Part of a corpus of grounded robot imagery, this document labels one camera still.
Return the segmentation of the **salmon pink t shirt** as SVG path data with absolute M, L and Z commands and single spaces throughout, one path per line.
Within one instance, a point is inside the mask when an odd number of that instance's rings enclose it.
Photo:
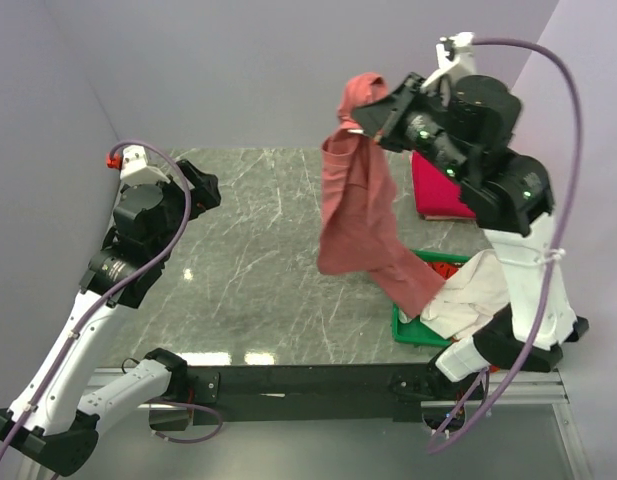
M 367 273 L 410 318 L 418 316 L 445 280 L 398 238 L 397 187 L 384 151 L 358 132 L 354 108 L 388 94 L 381 75 L 350 79 L 337 109 L 339 125 L 321 145 L 321 219 L 317 268 L 323 275 Z

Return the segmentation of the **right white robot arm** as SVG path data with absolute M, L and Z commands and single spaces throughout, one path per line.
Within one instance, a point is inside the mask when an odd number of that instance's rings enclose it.
M 414 73 L 351 111 L 378 146 L 417 153 L 459 186 L 503 268 L 506 305 L 428 363 L 419 383 L 426 399 L 452 397 L 491 366 L 548 373 L 563 357 L 562 344 L 578 341 L 589 328 L 570 306 L 558 271 L 549 174 L 509 147 L 521 111 L 520 99 L 492 77 L 468 75 L 442 95 L 425 92 Z

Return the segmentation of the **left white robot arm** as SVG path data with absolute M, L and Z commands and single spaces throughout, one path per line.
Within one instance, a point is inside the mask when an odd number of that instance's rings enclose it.
M 181 184 L 144 161 L 121 168 L 111 226 L 89 260 L 64 328 L 28 386 L 0 409 L 0 440 L 57 475 L 77 472 L 100 436 L 140 404 L 188 406 L 194 399 L 187 362 L 164 349 L 85 391 L 105 347 L 161 277 L 180 229 L 221 203 L 215 175 L 186 159 L 176 165 Z

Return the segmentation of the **folded magenta t shirt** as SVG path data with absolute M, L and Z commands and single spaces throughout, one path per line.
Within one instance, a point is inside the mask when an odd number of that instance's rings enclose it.
M 425 219 L 474 220 L 460 199 L 460 189 L 420 154 L 413 153 L 411 170 L 417 212 Z

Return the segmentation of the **orange t shirt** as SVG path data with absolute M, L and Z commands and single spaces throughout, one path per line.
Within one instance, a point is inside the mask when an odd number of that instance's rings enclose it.
M 430 262 L 429 266 L 444 279 L 449 279 L 461 268 L 461 264 L 452 262 Z

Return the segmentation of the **white t shirt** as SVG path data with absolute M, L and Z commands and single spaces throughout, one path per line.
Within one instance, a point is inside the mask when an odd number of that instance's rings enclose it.
M 461 340 L 488 324 L 508 303 L 503 267 L 493 249 L 483 250 L 446 280 L 420 321 L 442 338 Z

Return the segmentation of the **green plastic bin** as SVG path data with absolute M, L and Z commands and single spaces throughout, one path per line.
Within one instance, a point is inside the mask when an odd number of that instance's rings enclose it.
M 430 262 L 452 262 L 463 266 L 470 260 L 470 256 L 456 255 L 427 250 L 414 250 L 413 253 L 429 266 Z M 395 342 L 415 347 L 436 347 L 445 348 L 455 341 L 454 338 L 446 339 L 429 327 L 427 327 L 419 317 L 415 317 L 407 322 L 401 320 L 402 311 L 394 304 L 392 307 L 391 326 L 392 338 Z

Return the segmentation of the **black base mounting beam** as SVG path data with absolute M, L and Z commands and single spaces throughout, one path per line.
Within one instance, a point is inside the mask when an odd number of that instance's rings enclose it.
M 420 422 L 424 402 L 458 401 L 475 374 L 452 383 L 425 363 L 197 366 L 167 401 L 186 400 L 226 422 L 387 418 Z

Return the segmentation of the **aluminium rail frame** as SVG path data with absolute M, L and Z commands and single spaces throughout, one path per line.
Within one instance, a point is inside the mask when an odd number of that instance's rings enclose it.
M 557 373 L 521 374 L 491 412 L 438 455 L 428 431 L 387 419 L 232 423 L 170 444 L 139 409 L 99 442 L 79 479 L 589 479 Z

